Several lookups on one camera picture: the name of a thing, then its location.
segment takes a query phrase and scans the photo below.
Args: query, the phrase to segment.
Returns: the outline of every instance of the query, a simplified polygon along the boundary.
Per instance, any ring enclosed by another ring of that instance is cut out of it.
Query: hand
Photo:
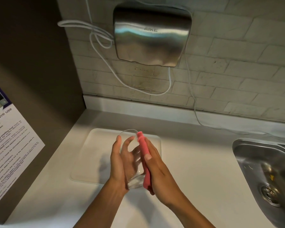
[[[151,172],[152,188],[161,203],[171,208],[186,197],[179,189],[169,169],[164,164],[155,146],[145,138],[150,154],[145,155],[145,161]]]
[[[134,136],[129,137],[122,145],[122,151],[120,153],[120,156],[122,158],[124,171],[125,171],[125,177],[126,180],[129,182],[129,180],[137,173],[138,165],[141,162],[140,157],[140,148],[139,146],[135,147],[132,152],[128,151],[128,146],[131,141],[135,139]]]
[[[117,136],[116,141],[112,146],[112,153],[111,153],[111,171],[110,171],[110,178],[108,182],[112,182],[114,186],[121,191],[122,194],[126,194],[128,190],[127,181],[125,179],[125,172],[123,167],[122,158],[120,155],[120,146],[122,143],[121,136]]]

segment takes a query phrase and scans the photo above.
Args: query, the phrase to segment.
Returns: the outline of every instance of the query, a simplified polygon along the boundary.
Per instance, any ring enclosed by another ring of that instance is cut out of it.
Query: dark brown panel
[[[0,0],[0,87],[46,144],[1,199],[0,224],[85,109],[59,20],[56,0]]]

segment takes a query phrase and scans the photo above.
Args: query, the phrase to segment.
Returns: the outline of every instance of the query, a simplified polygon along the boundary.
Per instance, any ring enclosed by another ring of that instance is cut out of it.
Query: drain strainer
[[[263,198],[271,205],[280,207],[277,193],[270,186],[262,186],[261,193]]]

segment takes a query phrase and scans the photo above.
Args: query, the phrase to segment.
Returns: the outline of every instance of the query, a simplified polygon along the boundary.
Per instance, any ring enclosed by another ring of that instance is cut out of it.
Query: pink cloth
[[[143,187],[147,189],[152,195],[154,195],[152,185],[151,185],[151,173],[146,165],[145,158],[144,158],[144,156],[150,152],[149,152],[147,143],[145,141],[145,136],[143,135],[141,131],[137,133],[137,138],[139,142],[140,152],[142,153],[141,160],[143,164],[143,169],[144,169],[144,172],[146,173],[145,179],[143,181]]]

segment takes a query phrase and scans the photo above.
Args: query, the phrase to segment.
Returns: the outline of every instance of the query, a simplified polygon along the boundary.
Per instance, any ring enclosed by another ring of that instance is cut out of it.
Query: forearm
[[[215,228],[182,193],[169,208],[175,213],[184,228]]]
[[[74,228],[110,228],[124,195],[114,181],[108,180]]]

